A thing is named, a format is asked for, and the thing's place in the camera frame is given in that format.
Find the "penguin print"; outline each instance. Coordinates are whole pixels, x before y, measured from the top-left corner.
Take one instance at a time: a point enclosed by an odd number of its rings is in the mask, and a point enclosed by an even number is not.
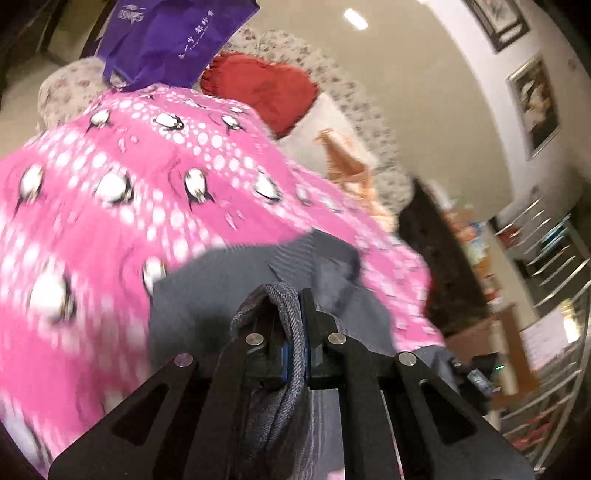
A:
[[[11,408],[6,408],[2,423],[19,450],[34,467],[46,469],[51,465],[53,457],[49,448],[22,418],[22,413],[17,414]]]
[[[243,132],[246,131],[238,119],[234,118],[232,115],[222,115],[222,122],[226,124],[228,133],[230,133],[230,130],[242,130]]]
[[[184,128],[183,121],[171,113],[159,113],[158,116],[154,118],[153,122],[164,127],[167,132],[172,130],[182,130]]]
[[[334,200],[328,197],[322,197],[322,203],[324,203],[331,212],[340,213],[341,209],[335,204]]]
[[[65,323],[76,315],[76,300],[65,274],[44,271],[29,295],[29,310],[53,324]]]
[[[238,106],[231,106],[230,107],[230,111],[232,113],[235,113],[237,115],[242,115],[243,113],[246,113],[244,110],[242,110],[240,107]]]
[[[45,172],[38,164],[31,165],[21,177],[18,185],[17,206],[14,209],[16,215],[23,202],[32,203],[39,196]]]
[[[275,182],[271,180],[269,175],[260,170],[256,177],[255,191],[273,202],[279,202],[281,200],[281,192],[277,185],[275,185]]]
[[[134,200],[134,188],[129,175],[109,171],[95,188],[95,197],[107,205],[121,205]]]
[[[302,205],[312,205],[312,201],[308,196],[308,190],[301,184],[297,184],[295,186],[295,195],[298,197],[298,200],[301,202]]]
[[[154,295],[154,284],[166,277],[166,266],[157,257],[149,257],[142,268],[142,280],[148,295]]]
[[[207,110],[206,106],[199,105],[198,103],[193,102],[192,100],[186,100],[184,102],[185,105],[192,106],[193,108],[202,108],[203,110]]]
[[[90,124],[86,131],[90,130],[91,128],[103,128],[105,125],[110,125],[109,118],[111,118],[111,112],[104,109],[99,110],[96,113],[93,113],[90,116]]]
[[[193,211],[192,203],[205,203],[211,200],[215,203],[211,193],[207,191],[207,180],[203,170],[191,168],[185,173],[184,178],[185,192],[189,198],[189,208]]]

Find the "purple shopping bag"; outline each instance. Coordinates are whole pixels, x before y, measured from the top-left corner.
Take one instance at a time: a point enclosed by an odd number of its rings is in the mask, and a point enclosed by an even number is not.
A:
[[[125,90],[190,87],[224,43],[259,10],[256,0],[119,0],[97,56]]]

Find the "framed picture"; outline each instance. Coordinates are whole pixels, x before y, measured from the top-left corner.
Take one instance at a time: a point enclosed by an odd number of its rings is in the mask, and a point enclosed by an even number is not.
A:
[[[530,31],[513,0],[464,0],[497,52]]]
[[[558,110],[541,56],[511,75],[509,83],[515,93],[533,158],[558,131]]]

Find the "red heart pillow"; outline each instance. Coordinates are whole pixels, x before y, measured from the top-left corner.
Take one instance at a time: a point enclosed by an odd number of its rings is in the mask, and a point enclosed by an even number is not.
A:
[[[244,53],[222,53],[213,59],[200,85],[206,95],[238,100],[256,109],[278,138],[294,128],[319,92],[303,70]]]

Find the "orange cloth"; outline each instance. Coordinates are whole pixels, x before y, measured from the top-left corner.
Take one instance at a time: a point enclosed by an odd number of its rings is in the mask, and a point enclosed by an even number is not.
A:
[[[357,200],[386,232],[391,232],[394,219],[378,202],[369,168],[356,159],[355,142],[331,128],[322,130],[316,142],[326,150],[326,177]]]

